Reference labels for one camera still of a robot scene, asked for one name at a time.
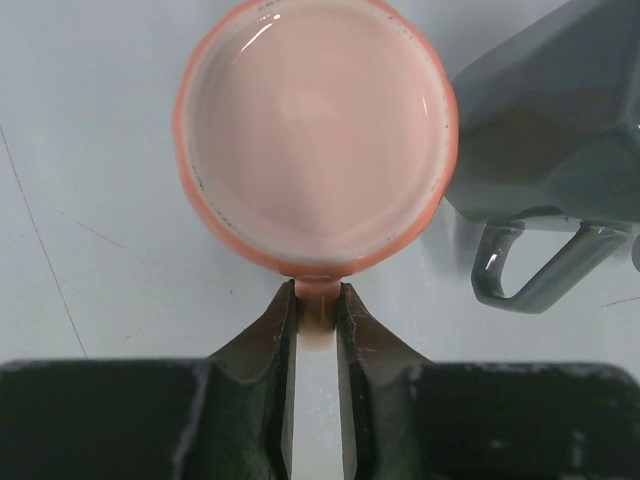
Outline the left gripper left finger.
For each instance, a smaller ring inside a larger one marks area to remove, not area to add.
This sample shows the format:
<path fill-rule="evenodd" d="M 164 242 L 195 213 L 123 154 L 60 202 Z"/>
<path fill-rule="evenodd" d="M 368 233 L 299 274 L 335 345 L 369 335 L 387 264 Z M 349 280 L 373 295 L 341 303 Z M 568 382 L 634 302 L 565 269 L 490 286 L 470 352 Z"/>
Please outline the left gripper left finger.
<path fill-rule="evenodd" d="M 207 357 L 1 367 L 5 479 L 287 479 L 296 300 Z"/>

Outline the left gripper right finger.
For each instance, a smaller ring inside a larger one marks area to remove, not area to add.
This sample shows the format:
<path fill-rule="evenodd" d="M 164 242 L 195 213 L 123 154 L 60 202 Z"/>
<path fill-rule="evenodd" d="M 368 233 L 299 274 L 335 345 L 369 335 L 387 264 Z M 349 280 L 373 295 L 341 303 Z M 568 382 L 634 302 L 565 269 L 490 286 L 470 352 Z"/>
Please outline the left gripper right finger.
<path fill-rule="evenodd" d="M 348 479 L 635 479 L 639 386 L 604 363 L 434 362 L 335 306 Z"/>

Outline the pink mug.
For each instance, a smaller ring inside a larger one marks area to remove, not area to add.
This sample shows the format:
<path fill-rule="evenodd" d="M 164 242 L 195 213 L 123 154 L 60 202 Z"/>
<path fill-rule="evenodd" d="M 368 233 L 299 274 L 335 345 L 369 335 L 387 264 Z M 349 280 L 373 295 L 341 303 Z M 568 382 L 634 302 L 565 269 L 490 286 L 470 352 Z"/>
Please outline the pink mug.
<path fill-rule="evenodd" d="M 172 115 L 183 189 L 210 231 L 293 281 L 329 343 L 341 281 L 414 241 L 458 151 L 437 51 L 384 1 L 246 1 L 194 49 Z"/>

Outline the dark grey mug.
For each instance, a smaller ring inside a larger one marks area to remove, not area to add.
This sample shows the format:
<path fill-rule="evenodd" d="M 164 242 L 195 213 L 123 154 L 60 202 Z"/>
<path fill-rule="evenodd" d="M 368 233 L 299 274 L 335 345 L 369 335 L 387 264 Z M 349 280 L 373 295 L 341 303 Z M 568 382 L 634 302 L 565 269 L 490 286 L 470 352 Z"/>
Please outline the dark grey mug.
<path fill-rule="evenodd" d="M 475 296 L 544 312 L 639 232 L 639 5 L 569 1 L 469 65 L 454 91 L 445 196 L 484 227 Z M 509 296 L 502 272 L 526 229 L 572 237 Z"/>

